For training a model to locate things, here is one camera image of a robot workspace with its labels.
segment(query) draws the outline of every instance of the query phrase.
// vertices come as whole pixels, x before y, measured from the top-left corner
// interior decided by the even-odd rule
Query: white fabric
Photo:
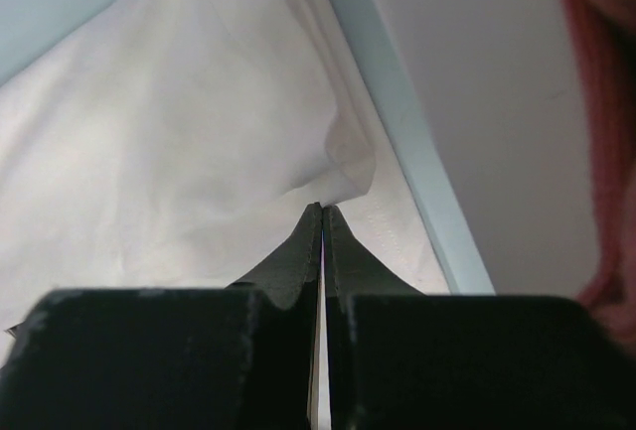
[[[359,239],[447,292],[327,0],[118,0],[0,89],[0,124],[1,329],[57,287],[225,286],[362,194]]]

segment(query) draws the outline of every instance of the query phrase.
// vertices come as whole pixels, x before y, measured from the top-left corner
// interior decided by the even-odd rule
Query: folded white cloth
[[[447,292],[327,0],[118,0],[0,89],[0,124],[1,329],[57,287],[225,286],[361,195],[359,239]]]

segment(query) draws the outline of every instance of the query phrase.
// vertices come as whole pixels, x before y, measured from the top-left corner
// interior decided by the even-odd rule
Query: pink fabric
[[[636,356],[636,80],[609,21],[630,31],[636,9],[628,0],[563,3],[584,85],[601,248],[598,273],[579,299]]]

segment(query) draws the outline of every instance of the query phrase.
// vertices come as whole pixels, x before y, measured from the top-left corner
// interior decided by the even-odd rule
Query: red fabric
[[[611,3],[563,0],[584,86],[601,248],[598,273],[579,299],[636,356],[636,81],[600,12],[615,20],[628,16],[605,8]]]

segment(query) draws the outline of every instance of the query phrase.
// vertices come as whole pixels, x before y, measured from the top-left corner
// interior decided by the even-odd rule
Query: white cloth
[[[0,124],[1,329],[57,287],[225,286],[360,195],[358,238],[447,292],[327,0],[118,0],[0,89]]]

